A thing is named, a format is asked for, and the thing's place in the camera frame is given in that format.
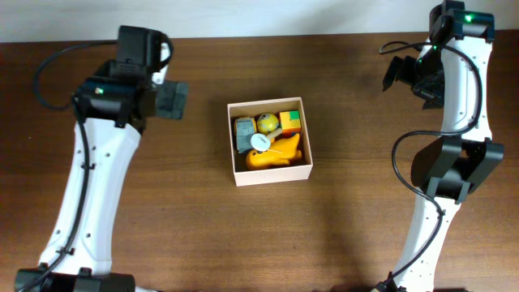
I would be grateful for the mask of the yellow grey toy truck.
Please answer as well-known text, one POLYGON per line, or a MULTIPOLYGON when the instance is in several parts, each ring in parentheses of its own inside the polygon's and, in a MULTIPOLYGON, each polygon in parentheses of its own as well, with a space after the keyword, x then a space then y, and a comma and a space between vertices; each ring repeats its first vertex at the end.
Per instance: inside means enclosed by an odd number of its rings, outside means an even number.
POLYGON ((239 153, 244 153, 252 149, 251 137, 256 132, 256 121, 253 117, 241 117, 234 121, 235 143, 239 153))

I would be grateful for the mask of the orange rubber animal toy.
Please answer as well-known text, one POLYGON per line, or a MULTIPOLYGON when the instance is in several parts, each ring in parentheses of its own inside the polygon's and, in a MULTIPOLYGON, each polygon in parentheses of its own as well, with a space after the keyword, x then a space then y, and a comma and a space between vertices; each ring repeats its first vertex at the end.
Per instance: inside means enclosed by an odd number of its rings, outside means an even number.
POLYGON ((267 152, 252 149, 246 157, 249 170, 265 170, 273 166, 290 166, 302 159, 302 151, 298 149, 300 134, 272 142, 267 152))

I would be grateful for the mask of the multicoloured puzzle cube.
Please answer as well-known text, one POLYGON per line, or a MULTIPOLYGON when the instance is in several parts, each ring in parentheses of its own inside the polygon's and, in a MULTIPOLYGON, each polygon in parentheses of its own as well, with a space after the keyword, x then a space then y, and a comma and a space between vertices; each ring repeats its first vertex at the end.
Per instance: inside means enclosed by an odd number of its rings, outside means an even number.
POLYGON ((279 113, 282 135, 290 137, 301 131, 301 119, 298 110, 283 111, 279 113))

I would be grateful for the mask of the pink cardboard box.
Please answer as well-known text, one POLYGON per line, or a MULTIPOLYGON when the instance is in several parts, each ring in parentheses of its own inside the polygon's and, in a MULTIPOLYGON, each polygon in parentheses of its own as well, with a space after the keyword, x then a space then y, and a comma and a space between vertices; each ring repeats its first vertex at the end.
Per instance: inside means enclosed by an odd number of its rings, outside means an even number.
POLYGON ((233 175, 237 187, 265 183, 281 183, 308 179, 313 167, 311 144, 308 137, 307 120, 301 97, 288 97, 262 101, 248 101, 227 105, 229 141, 231 144, 231 161, 233 175), (302 160, 293 165, 274 166, 266 170, 248 170, 244 154, 239 154, 235 148, 233 122, 236 118, 257 116, 262 113, 278 113, 281 111, 297 110, 301 120, 301 138, 298 148, 302 151, 302 160))

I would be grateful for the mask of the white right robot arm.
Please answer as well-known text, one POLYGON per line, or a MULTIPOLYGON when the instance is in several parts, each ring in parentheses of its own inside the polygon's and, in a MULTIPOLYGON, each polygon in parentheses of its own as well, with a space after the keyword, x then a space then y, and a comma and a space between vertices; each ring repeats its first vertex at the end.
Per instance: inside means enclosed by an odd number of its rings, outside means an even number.
POLYGON ((492 140, 487 117, 487 66, 495 40, 495 18, 469 11, 462 1, 444 1, 429 14, 429 36, 420 43, 391 41, 380 54, 416 49, 416 58, 394 57, 383 79, 410 86, 425 103, 441 109, 435 141, 413 159, 404 185, 415 195, 405 247, 394 271, 376 291, 433 291, 435 269, 453 218, 503 160, 504 146, 492 140))

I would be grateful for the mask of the yellow one-eyed ball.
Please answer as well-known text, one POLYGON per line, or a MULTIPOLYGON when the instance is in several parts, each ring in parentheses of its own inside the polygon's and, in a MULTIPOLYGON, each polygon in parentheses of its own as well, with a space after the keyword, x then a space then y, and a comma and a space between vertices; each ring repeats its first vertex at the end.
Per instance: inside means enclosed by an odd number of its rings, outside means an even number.
POLYGON ((256 126, 259 133, 267 135, 279 127, 279 120, 275 114, 263 113, 258 117, 256 126))

